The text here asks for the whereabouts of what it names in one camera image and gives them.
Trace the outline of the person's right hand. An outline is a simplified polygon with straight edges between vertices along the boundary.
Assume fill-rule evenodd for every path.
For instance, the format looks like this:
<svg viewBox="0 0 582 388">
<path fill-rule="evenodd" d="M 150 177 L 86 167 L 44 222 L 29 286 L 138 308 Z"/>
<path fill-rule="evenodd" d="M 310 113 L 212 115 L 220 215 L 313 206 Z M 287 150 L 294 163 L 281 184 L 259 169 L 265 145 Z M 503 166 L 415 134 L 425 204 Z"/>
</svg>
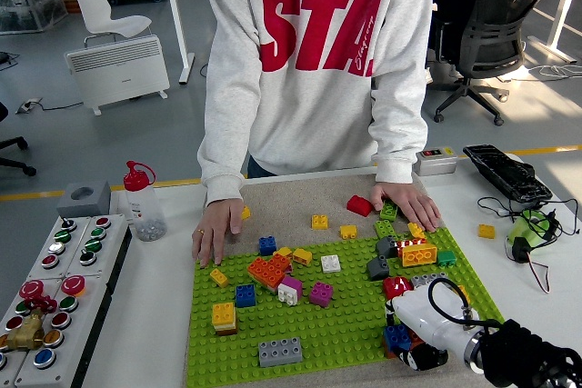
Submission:
<svg viewBox="0 0 582 388">
<path fill-rule="evenodd" d="M 210 203 L 192 233 L 192 256 L 201 268 L 210 260 L 220 265 L 224 257 L 227 233 L 239 234 L 242 230 L 242 199 L 225 199 Z"/>
</svg>

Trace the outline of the person's left hand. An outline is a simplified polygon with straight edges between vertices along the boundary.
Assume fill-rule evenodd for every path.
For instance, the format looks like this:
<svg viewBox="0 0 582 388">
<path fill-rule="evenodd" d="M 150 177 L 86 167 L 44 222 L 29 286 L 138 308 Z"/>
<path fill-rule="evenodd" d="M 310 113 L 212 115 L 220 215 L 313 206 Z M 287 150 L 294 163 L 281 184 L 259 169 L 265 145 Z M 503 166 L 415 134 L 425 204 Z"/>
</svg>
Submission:
<svg viewBox="0 0 582 388">
<path fill-rule="evenodd" d="M 434 232 L 440 225 L 440 212 L 434 201 L 422 194 L 413 184 L 376 183 L 369 201 L 377 211 L 385 199 L 391 200 L 410 223 Z"/>
</svg>

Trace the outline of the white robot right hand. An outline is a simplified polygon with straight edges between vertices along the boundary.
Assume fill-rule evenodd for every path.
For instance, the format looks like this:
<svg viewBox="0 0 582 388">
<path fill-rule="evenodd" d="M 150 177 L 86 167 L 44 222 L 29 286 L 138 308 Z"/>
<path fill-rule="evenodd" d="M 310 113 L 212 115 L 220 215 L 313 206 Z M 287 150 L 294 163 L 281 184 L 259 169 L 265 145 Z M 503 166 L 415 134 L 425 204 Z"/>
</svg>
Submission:
<svg viewBox="0 0 582 388">
<path fill-rule="evenodd" d="M 405 291 L 386 302 L 386 315 L 395 315 L 425 343 L 438 350 L 447 350 L 463 361 L 475 373 L 483 373 L 478 341 L 483 328 L 476 325 L 478 314 L 471 311 L 469 329 L 440 314 L 428 300 L 428 285 Z"/>
</svg>

